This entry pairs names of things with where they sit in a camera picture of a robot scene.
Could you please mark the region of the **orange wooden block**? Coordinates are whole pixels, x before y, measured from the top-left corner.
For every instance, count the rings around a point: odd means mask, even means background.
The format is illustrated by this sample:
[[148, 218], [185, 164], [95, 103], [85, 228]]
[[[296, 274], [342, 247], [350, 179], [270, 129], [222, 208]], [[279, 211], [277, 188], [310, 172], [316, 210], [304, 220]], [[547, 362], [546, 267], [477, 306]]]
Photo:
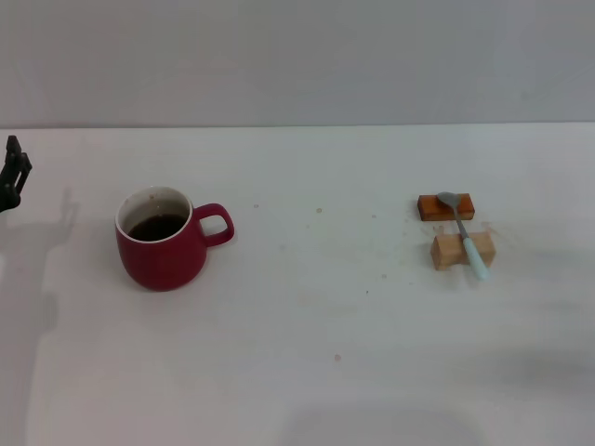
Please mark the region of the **orange wooden block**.
[[[475, 216], [475, 208], [468, 193], [459, 195], [460, 204], [457, 212], [462, 220], [472, 220]], [[426, 221], [455, 221], [452, 208], [442, 203], [436, 195], [419, 195], [417, 199], [417, 210], [420, 219]]]

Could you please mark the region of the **light wooden spoon rest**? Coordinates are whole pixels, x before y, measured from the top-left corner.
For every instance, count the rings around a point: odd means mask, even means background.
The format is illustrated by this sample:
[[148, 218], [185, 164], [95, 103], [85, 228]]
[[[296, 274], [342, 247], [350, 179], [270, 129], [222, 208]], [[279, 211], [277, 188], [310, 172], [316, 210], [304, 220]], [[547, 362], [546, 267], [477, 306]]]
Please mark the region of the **light wooden spoon rest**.
[[[496, 247], [487, 231], [472, 232], [473, 240], [484, 264], [490, 267], [496, 256]], [[430, 255], [436, 270], [447, 270], [455, 265], [468, 265], [469, 259], [459, 234], [436, 235], [430, 248]]]

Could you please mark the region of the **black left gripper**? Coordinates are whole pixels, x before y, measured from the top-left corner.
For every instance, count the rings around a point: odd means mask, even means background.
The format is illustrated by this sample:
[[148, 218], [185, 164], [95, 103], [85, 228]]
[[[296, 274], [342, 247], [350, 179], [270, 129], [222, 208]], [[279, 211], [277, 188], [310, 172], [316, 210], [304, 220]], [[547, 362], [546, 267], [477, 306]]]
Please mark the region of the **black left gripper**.
[[21, 153], [20, 143], [16, 136], [9, 136], [5, 163], [0, 172], [0, 213], [14, 209], [20, 205], [24, 185], [33, 169], [26, 152]]

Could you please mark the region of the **blue-handled metal spoon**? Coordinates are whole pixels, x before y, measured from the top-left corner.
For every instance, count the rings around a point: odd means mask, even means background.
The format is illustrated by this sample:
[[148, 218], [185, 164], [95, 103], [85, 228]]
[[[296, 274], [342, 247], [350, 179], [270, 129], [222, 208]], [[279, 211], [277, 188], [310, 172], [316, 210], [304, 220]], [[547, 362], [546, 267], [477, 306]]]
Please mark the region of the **blue-handled metal spoon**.
[[483, 262], [483, 259], [480, 256], [480, 253], [474, 241], [468, 235], [462, 222], [461, 216], [458, 212], [458, 207], [461, 203], [461, 197], [458, 194], [443, 191], [437, 194], [437, 198], [442, 204], [445, 204], [446, 206], [450, 207], [453, 211], [462, 238], [462, 243], [473, 274], [479, 281], [487, 280], [489, 277], [488, 268]]

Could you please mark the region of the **red ceramic coffee cup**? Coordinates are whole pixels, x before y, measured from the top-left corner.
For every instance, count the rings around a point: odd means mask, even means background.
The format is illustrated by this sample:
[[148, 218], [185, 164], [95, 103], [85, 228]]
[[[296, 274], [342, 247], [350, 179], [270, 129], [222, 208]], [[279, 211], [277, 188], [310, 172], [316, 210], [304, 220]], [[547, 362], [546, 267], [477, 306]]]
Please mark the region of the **red ceramic coffee cup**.
[[207, 251], [231, 241], [235, 229], [218, 203], [199, 207], [179, 190], [152, 186], [127, 197], [114, 218], [116, 241], [128, 275], [153, 291], [191, 282]]

